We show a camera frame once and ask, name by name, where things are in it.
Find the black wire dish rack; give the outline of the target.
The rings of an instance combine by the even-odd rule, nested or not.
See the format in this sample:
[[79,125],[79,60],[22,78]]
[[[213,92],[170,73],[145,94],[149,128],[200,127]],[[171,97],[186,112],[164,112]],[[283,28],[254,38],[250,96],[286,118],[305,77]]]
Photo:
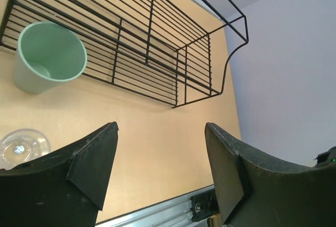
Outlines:
[[191,0],[5,0],[1,46],[37,21],[75,32],[87,49],[84,75],[173,108],[224,92],[231,53],[216,17]]

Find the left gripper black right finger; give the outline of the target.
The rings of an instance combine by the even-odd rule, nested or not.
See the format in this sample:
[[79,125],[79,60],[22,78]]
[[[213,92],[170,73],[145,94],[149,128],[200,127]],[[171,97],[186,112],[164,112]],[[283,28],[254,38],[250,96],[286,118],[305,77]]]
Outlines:
[[222,223],[228,226],[335,226],[335,148],[313,167],[252,147],[215,123],[205,140]]

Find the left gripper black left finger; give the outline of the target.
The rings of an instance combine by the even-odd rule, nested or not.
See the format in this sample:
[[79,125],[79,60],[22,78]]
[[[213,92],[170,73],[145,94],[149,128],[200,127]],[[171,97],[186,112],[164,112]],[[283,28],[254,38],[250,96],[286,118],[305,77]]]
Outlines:
[[117,150],[110,122],[43,157],[1,170],[1,226],[94,226]]

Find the green plastic cup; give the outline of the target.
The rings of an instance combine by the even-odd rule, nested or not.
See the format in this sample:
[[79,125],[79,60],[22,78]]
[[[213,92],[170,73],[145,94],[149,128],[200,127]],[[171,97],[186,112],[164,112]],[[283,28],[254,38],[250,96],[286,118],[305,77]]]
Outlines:
[[40,94],[76,79],[86,65],[86,48],[73,31],[40,21],[19,34],[14,83],[27,93]]

